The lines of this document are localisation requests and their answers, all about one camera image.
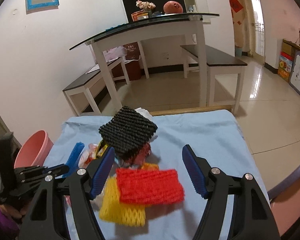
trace table leg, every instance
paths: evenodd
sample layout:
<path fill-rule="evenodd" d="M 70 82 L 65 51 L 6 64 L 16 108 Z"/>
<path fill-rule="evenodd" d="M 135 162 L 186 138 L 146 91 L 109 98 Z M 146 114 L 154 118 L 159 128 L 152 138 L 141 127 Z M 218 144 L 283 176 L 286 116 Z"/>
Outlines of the table leg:
<path fill-rule="evenodd" d="M 84 95 L 86 96 L 86 98 L 87 98 L 87 100 L 88 100 L 88 102 L 89 102 L 89 104 L 90 104 L 90 106 L 91 106 L 93 112 L 94 112 L 95 114 L 97 114 L 97 115 L 100 115 L 101 112 L 100 112 L 100 110 L 99 110 L 99 108 L 98 108 L 96 102 L 94 101 L 94 98 L 93 98 L 93 96 L 92 96 L 92 94 L 91 94 L 91 92 L 90 92 L 90 89 L 89 89 L 89 88 L 86 88 L 86 89 L 84 90 L 83 93 L 84 93 Z"/>
<path fill-rule="evenodd" d="M 184 72 L 184 78 L 188 77 L 188 72 L 189 72 L 189 62 L 188 62 L 188 55 L 182 49 L 182 57 L 183 57 L 183 72 Z"/>
<path fill-rule="evenodd" d="M 208 106 L 213 106 L 214 103 L 214 91 L 215 91 L 215 73 L 213 68 L 208 70 L 208 79 L 207 79 L 207 103 Z"/>
<path fill-rule="evenodd" d="M 114 107 L 117 111 L 119 111 L 122 108 L 121 100 L 114 86 L 105 56 L 103 55 L 102 51 L 99 49 L 97 42 L 92 44 L 92 48 L 94 54 L 96 55 L 96 59 L 99 64 L 103 80 L 105 81 L 110 97 L 114 102 Z"/>
<path fill-rule="evenodd" d="M 241 99 L 242 89 L 243 89 L 244 72 L 245 72 L 245 67 L 241 67 L 241 73 L 237 74 L 237 88 L 234 96 L 235 104 L 232 109 L 232 114 L 236 114 L 237 110 L 239 109 L 240 99 Z"/>
<path fill-rule="evenodd" d="M 68 91 L 65 91 L 65 94 L 66 94 L 66 96 L 67 96 L 67 98 L 68 98 L 70 104 L 72 105 L 73 110 L 74 110 L 75 113 L 77 114 L 77 116 L 80 116 L 81 113 L 80 113 L 80 111 L 77 109 L 77 107 L 75 106 L 74 102 L 72 101 L 71 96 L 68 94 Z"/>
<path fill-rule="evenodd" d="M 129 75 L 128 75 L 126 64 L 125 64 L 125 57 L 122 57 L 121 67 L 122 67 L 123 75 L 126 79 L 126 83 L 127 83 L 127 85 L 130 85 L 130 79 L 129 79 Z"/>
<path fill-rule="evenodd" d="M 141 59 L 142 59 L 143 68 L 145 70 L 146 78 L 149 78 L 150 76 L 149 76 L 148 66 L 147 66 L 147 62 L 146 62 L 146 56 L 145 56 L 145 52 L 143 51 L 141 41 L 138 41 L 138 46 L 139 46 L 140 55 L 141 55 Z"/>
<path fill-rule="evenodd" d="M 114 86 L 115 86 L 115 82 L 114 82 L 114 80 L 113 80 L 113 73 L 112 73 L 112 69 L 109 69 L 109 72 L 110 72 L 110 76 L 111 76 L 111 78 L 112 78 L 113 84 L 114 84 Z"/>
<path fill-rule="evenodd" d="M 205 38 L 202 21 L 196 21 L 197 54 L 200 71 L 200 107 L 206 106 L 207 93 L 207 66 L 205 52 Z"/>

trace light blue cloth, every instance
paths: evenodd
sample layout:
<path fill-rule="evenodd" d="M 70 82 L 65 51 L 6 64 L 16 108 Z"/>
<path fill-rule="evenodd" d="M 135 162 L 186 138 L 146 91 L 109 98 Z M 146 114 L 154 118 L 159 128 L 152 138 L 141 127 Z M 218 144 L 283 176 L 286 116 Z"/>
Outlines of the light blue cloth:
<path fill-rule="evenodd" d="M 55 142 L 45 166 L 65 163 L 77 142 L 98 143 L 98 129 L 111 117 L 82 116 L 70 118 L 63 124 L 62 134 Z M 146 208 L 146 225 L 131 228 L 107 223 L 96 218 L 106 240 L 187 240 L 192 239 L 201 220 L 206 200 L 195 192 L 182 161 L 182 147 L 189 144 L 197 156 L 206 158 L 212 167 L 228 175 L 242 177 L 251 173 L 267 197 L 261 175 L 242 137 L 234 116 L 226 111 L 156 116 L 157 138 L 151 142 L 149 162 L 157 162 L 161 170 L 176 169 L 185 190 L 185 201 L 175 205 Z M 233 209 L 233 196 L 228 205 L 220 239 L 226 240 Z M 78 239 L 71 209 L 66 212 L 71 239 Z"/>

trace red fruit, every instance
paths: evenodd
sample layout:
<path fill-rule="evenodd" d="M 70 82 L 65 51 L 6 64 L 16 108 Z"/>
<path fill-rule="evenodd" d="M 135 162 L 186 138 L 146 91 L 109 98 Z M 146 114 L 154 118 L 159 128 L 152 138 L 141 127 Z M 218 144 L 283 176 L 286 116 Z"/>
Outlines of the red fruit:
<path fill-rule="evenodd" d="M 183 13 L 182 5 L 176 1 L 166 2 L 163 6 L 163 10 L 166 14 Z"/>

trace doorway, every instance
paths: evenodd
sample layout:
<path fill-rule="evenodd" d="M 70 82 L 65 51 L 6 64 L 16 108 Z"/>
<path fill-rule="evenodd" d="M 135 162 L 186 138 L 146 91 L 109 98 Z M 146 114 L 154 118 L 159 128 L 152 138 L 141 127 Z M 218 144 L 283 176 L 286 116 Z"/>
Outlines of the doorway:
<path fill-rule="evenodd" d="M 264 20 L 260 0 L 245 0 L 250 34 L 250 53 L 259 63 L 265 62 Z"/>

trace white table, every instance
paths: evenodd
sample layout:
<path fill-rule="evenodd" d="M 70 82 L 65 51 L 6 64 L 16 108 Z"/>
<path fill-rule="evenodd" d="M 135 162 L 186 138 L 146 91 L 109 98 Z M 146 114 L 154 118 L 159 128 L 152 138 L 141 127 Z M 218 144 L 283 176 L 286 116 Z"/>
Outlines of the white table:
<path fill-rule="evenodd" d="M 92 45 L 102 77 L 108 88 L 111 99 L 114 102 L 114 107 L 119 111 L 122 108 L 121 100 L 112 81 L 103 51 L 132 42 L 174 35 L 183 35 L 183 43 L 186 44 L 185 35 L 196 34 L 198 64 L 200 70 L 200 106 L 206 106 L 207 66 L 203 30 L 203 24 L 205 23 L 203 23 L 202 20 L 218 16 L 218 14 L 210 13 L 182 13 L 143 19 L 138 22 L 127 23 L 99 33 L 82 41 L 71 49 L 74 49 L 83 43 Z M 141 52 L 141 56 L 145 63 L 146 61 L 143 52 Z M 146 64 L 144 64 L 144 68 L 146 77 L 148 78 L 149 73 Z"/>

